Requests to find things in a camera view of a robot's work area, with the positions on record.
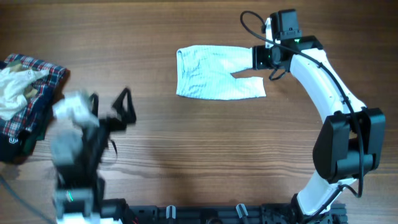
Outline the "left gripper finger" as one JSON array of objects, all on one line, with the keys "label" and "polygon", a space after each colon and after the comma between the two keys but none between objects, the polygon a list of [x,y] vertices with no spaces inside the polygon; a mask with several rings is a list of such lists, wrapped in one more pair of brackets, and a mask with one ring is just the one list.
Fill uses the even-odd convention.
[{"label": "left gripper finger", "polygon": [[89,101],[91,103],[91,113],[98,117],[98,103],[99,103],[99,96],[96,93],[93,93],[89,97]]},{"label": "left gripper finger", "polygon": [[128,87],[125,87],[125,89],[116,98],[112,108],[120,116],[122,122],[126,124],[136,123],[136,112],[132,103],[131,90]]}]

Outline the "light blue striped baby pants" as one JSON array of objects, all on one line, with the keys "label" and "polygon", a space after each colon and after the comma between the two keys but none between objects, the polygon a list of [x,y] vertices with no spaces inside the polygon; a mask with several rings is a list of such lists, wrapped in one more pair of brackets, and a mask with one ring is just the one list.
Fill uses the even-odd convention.
[{"label": "light blue striped baby pants", "polygon": [[266,96],[262,77],[235,78],[252,69],[252,49],[193,45],[177,50],[176,94],[202,100],[243,100]]}]

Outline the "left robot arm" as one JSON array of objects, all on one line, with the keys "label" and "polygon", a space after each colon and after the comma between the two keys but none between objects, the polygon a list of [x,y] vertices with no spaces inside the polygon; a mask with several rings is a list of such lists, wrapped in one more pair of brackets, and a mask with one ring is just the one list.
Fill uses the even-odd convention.
[{"label": "left robot arm", "polygon": [[125,88],[112,104],[115,116],[98,116],[99,96],[85,91],[66,94],[52,107],[55,119],[69,119],[81,131],[65,131],[51,143],[57,174],[53,195],[57,223],[139,223],[123,198],[105,199],[98,174],[104,150],[115,146],[111,133],[136,123],[131,91]]}]

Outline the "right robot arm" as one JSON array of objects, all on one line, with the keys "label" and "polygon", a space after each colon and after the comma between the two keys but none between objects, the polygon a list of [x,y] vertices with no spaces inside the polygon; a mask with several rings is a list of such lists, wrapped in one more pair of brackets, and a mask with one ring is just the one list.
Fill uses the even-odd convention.
[{"label": "right robot arm", "polygon": [[272,13],[262,20],[259,39],[265,45],[252,50],[255,70],[291,73],[310,96],[322,119],[313,147],[315,172],[294,195],[288,217],[292,223],[316,222],[328,215],[344,191],[363,195],[364,176],[378,168],[386,118],[379,108],[368,108],[346,87],[329,63],[319,40],[304,36],[294,9]]}]

